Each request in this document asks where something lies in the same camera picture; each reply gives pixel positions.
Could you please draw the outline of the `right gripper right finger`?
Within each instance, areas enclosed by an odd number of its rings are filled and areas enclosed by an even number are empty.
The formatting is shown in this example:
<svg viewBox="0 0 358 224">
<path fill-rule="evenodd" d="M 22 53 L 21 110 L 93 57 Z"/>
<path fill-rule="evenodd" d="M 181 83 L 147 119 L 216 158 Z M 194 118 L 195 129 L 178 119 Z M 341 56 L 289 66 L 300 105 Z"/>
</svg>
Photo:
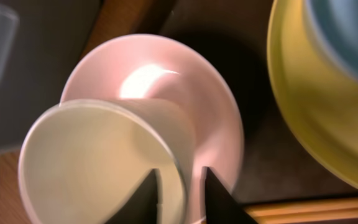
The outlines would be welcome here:
<svg viewBox="0 0 358 224">
<path fill-rule="evenodd" d="M 207 224 L 257 224 L 226 190 L 210 167 L 204 183 L 204 209 Z"/>
</svg>

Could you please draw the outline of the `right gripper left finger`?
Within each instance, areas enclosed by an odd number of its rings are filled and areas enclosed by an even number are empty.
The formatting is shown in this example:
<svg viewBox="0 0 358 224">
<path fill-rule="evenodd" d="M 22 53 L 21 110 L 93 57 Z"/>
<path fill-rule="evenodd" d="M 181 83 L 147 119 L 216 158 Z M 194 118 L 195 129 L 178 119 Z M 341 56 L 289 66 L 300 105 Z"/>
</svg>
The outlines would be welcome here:
<svg viewBox="0 0 358 224">
<path fill-rule="evenodd" d="M 158 169 L 152 169 L 128 201 L 105 224 L 156 224 Z"/>
</svg>

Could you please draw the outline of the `white paper cup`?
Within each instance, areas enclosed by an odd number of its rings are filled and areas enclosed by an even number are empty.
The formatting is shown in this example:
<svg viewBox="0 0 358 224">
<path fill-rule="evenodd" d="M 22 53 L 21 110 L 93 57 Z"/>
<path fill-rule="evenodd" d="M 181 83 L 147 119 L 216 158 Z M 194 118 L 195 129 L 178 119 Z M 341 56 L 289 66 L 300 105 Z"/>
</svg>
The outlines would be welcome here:
<svg viewBox="0 0 358 224">
<path fill-rule="evenodd" d="M 195 134 L 160 99 L 70 100 L 32 125 L 19 157 L 19 188 L 32 223 L 103 223 L 151 170 L 157 222 L 183 223 Z"/>
</svg>

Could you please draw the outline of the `pink small bowl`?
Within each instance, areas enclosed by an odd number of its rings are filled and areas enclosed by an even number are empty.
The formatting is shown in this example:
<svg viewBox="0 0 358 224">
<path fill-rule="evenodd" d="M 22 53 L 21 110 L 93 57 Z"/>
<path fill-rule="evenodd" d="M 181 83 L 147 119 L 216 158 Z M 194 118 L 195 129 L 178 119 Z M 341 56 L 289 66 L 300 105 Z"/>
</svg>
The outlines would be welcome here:
<svg viewBox="0 0 358 224">
<path fill-rule="evenodd" d="M 244 155 L 239 108 L 221 74 L 187 45 L 152 34 L 106 41 L 80 60 L 60 99 L 81 98 L 161 99 L 184 111 L 196 140 L 188 223 L 205 219 L 203 167 L 212 168 L 233 191 Z"/>
</svg>

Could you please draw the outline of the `yellow round plate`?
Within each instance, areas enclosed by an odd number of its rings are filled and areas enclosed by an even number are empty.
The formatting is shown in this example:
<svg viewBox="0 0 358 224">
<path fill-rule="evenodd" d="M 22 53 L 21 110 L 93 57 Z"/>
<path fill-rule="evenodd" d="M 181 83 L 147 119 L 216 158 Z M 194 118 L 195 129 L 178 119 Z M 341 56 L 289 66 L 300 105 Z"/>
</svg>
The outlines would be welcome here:
<svg viewBox="0 0 358 224">
<path fill-rule="evenodd" d="M 267 37 L 270 83 L 282 116 L 301 145 L 358 189 L 358 82 L 316 46 L 305 4 L 273 3 Z"/>
</svg>

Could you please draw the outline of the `light blue bowl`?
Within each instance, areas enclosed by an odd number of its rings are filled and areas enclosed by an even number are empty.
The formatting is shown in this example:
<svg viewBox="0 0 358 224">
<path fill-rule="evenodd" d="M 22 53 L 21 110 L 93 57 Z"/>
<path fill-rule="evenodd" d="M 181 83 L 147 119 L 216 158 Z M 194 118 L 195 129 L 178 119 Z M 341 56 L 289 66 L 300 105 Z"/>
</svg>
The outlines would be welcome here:
<svg viewBox="0 0 358 224">
<path fill-rule="evenodd" d="M 304 11 L 323 54 L 358 81 L 358 0 L 307 0 Z"/>
</svg>

